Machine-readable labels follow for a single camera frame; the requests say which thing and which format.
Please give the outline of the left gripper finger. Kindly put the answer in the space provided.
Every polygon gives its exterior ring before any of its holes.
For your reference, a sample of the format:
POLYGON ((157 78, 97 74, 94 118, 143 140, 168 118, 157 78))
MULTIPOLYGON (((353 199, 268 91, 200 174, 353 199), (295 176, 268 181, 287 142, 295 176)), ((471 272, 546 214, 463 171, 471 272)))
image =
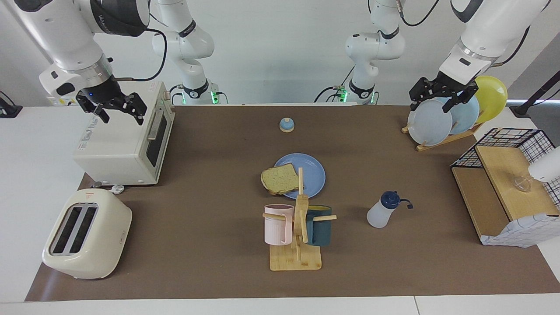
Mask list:
POLYGON ((428 78, 419 78, 418 81, 410 88, 409 97, 412 103, 420 103, 424 100, 433 98, 432 94, 440 88, 440 82, 437 80, 428 80, 428 78))
POLYGON ((468 84, 466 86, 449 87, 443 90, 443 96, 449 97, 442 106, 442 111, 448 113, 458 104, 466 104, 478 91, 478 84, 468 84))

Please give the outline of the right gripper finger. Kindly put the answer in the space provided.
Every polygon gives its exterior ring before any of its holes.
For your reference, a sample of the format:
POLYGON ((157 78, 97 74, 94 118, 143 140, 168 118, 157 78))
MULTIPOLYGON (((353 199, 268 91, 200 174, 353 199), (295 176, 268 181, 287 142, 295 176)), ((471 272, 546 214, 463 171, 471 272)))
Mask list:
POLYGON ((136 92, 115 97, 115 108, 132 116, 139 126, 144 123, 147 106, 136 92))
POLYGON ((94 104, 84 94, 82 94, 82 92, 79 92, 76 95, 76 101, 78 102, 79 106, 82 108, 82 110, 85 113, 92 113, 95 116, 98 116, 100 120, 102 120, 104 123, 109 122, 110 117, 104 110, 102 106, 103 104, 100 105, 94 104))

